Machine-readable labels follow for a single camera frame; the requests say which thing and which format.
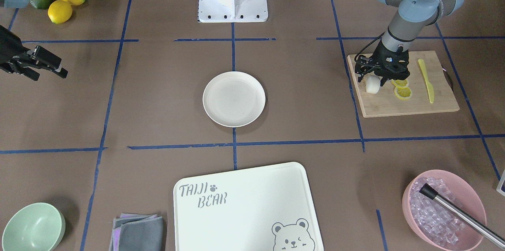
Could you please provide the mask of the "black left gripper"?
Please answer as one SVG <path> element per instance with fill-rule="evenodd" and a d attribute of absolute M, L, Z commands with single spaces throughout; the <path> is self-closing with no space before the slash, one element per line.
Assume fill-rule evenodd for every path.
<path fill-rule="evenodd" d="M 406 80 L 410 76 L 408 70 L 409 51 L 405 49 L 406 41 L 400 41 L 396 51 L 391 51 L 380 42 L 371 57 L 365 57 L 362 52 L 376 41 L 368 43 L 358 55 L 355 56 L 355 74 L 357 81 L 361 82 L 365 75 L 374 73 L 381 77 L 381 84 L 388 80 Z"/>

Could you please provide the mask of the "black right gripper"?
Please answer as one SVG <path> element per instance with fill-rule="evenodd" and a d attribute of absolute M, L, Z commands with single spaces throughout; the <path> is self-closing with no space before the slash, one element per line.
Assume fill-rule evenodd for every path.
<path fill-rule="evenodd" d="M 29 49 L 21 44 L 18 36 L 7 28 L 0 27 L 0 64 L 2 71 L 9 74 L 25 75 L 33 81 L 38 81 L 40 77 L 38 72 L 31 67 L 23 67 L 18 63 L 19 59 L 30 58 L 30 55 L 27 54 L 28 51 Z M 61 68 L 62 59 L 42 46 L 38 45 L 33 49 L 31 58 L 36 62 L 36 65 L 43 66 L 41 69 L 50 71 L 62 79 L 67 78 L 68 71 Z"/>

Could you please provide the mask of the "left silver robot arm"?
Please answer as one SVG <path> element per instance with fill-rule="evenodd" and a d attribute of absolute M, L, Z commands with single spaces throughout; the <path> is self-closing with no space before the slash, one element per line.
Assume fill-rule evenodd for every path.
<path fill-rule="evenodd" d="M 387 29 L 377 38 L 371 56 L 355 55 L 354 72 L 358 81 L 373 73 L 380 84 L 409 77 L 409 48 L 424 26 L 451 15 L 465 0 L 377 0 L 397 8 Z M 197 19 L 203 23 L 264 22 L 268 18 L 267 0 L 198 0 Z"/>

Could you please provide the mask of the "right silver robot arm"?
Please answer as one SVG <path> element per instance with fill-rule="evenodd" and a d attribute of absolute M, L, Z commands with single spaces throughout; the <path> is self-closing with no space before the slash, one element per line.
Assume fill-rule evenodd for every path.
<path fill-rule="evenodd" d="M 0 0 L 1 7 L 26 7 L 29 0 Z M 30 50 L 23 46 L 20 37 L 7 28 L 0 27 L 0 68 L 9 74 L 18 74 L 37 81 L 40 74 L 36 69 L 50 71 L 62 79 L 67 78 L 68 71 L 61 67 L 61 58 L 36 46 Z"/>

